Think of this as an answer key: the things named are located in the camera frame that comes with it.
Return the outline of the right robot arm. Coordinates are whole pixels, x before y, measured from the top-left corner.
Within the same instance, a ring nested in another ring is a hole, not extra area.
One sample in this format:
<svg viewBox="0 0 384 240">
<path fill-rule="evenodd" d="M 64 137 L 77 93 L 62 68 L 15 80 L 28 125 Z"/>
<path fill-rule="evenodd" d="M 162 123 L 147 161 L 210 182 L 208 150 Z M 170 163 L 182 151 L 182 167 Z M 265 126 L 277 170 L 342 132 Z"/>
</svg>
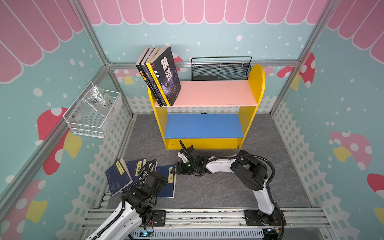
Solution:
<svg viewBox="0 0 384 240">
<path fill-rule="evenodd" d="M 282 229 L 287 223 L 283 211 L 273 200 L 270 182 L 275 177 L 273 164 L 257 155 L 246 151 L 229 157 L 204 157 L 190 146 L 186 148 L 180 142 L 182 149 L 178 152 L 181 159 L 171 168 L 175 175 L 194 175 L 202 177 L 204 174 L 233 173 L 240 182 L 252 190 L 258 203 L 257 210 L 245 210 L 247 226 L 279 226 Z"/>
</svg>

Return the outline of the black wolf book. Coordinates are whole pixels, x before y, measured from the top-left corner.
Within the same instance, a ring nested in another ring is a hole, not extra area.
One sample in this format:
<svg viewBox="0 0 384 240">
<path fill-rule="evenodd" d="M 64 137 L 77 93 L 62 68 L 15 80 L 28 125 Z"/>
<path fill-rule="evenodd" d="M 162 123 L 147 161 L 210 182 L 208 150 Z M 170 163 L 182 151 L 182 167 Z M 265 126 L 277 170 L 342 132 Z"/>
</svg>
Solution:
<svg viewBox="0 0 384 240">
<path fill-rule="evenodd" d="M 182 86 L 171 46 L 166 46 L 166 48 L 167 49 L 155 60 L 155 67 L 160 75 L 161 85 L 170 102 L 170 106 L 173 106 Z"/>
</svg>

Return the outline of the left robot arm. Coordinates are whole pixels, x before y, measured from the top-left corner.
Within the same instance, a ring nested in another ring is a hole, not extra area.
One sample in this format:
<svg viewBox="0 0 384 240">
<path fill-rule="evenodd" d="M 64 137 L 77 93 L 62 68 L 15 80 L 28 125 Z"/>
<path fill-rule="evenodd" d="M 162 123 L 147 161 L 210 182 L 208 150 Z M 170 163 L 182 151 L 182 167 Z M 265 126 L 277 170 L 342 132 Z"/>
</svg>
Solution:
<svg viewBox="0 0 384 240">
<path fill-rule="evenodd" d="M 124 240 L 133 230 L 152 221 L 153 207 L 168 180 L 155 171 L 157 160 L 139 170 L 139 181 L 121 193 L 121 202 L 112 214 L 87 239 Z"/>
</svg>

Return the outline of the black Murphy's law book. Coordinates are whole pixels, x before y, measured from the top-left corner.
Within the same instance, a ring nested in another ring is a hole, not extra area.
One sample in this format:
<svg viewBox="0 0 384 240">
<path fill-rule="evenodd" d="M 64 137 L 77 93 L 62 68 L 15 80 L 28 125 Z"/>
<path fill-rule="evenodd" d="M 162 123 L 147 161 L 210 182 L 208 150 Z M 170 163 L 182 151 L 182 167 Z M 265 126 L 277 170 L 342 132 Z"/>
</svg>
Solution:
<svg viewBox="0 0 384 240">
<path fill-rule="evenodd" d="M 160 97 L 160 92 L 157 89 L 157 85 L 155 81 L 152 78 L 152 74 L 150 73 L 146 61 L 151 55 L 151 53 L 155 50 L 155 48 L 145 48 L 143 52 L 141 53 L 138 61 L 136 62 L 136 67 L 141 74 L 142 78 L 146 82 L 147 86 L 149 87 L 152 95 L 155 97 L 158 105 L 162 107 L 164 105 L 162 98 Z"/>
</svg>

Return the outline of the purple old man book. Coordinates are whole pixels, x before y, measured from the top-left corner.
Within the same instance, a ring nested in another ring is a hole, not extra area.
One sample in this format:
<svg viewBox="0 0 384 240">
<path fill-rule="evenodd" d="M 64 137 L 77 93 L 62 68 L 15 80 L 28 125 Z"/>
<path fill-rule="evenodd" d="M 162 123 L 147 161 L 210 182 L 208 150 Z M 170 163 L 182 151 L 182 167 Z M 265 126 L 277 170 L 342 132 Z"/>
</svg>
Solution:
<svg viewBox="0 0 384 240">
<path fill-rule="evenodd" d="M 146 52 L 146 54 L 142 58 L 141 68 L 144 71 L 146 83 L 148 84 L 148 86 L 149 86 L 153 96 L 155 97 L 158 105 L 160 107 L 163 107 L 166 105 L 166 103 L 165 103 L 163 97 L 161 96 L 161 93 L 158 89 L 158 86 L 157 86 L 155 80 L 153 79 L 153 76 L 152 76 L 149 68 L 147 67 L 147 60 L 149 60 L 150 56 L 152 56 L 156 52 L 156 50 L 158 50 L 158 49 L 159 48 L 148 48 L 148 51 Z"/>
</svg>

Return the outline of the yellow cartoon boy book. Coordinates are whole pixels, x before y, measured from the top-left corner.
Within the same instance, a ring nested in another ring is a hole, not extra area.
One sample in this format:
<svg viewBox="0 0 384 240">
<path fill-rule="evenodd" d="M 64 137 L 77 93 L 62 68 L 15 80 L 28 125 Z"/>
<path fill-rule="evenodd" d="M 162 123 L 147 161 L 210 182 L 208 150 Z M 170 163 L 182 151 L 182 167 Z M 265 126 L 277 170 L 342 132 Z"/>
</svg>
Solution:
<svg viewBox="0 0 384 240">
<path fill-rule="evenodd" d="M 167 106 L 170 106 L 170 102 L 169 100 L 167 99 L 166 95 L 165 95 L 165 92 L 162 88 L 162 85 L 161 85 L 161 78 L 160 78 L 160 75 L 158 73 L 158 71 L 156 70 L 156 67 L 155 67 L 155 60 L 166 50 L 167 48 L 166 47 L 161 47 L 159 48 L 158 50 L 156 50 L 156 52 L 150 56 L 150 59 L 147 60 L 147 67 L 149 68 L 152 76 L 153 76 L 153 79 L 155 80 L 157 86 L 158 86 L 158 89 L 161 93 L 161 96 L 163 97 L 166 105 L 163 106 L 163 107 L 167 107 Z"/>
</svg>

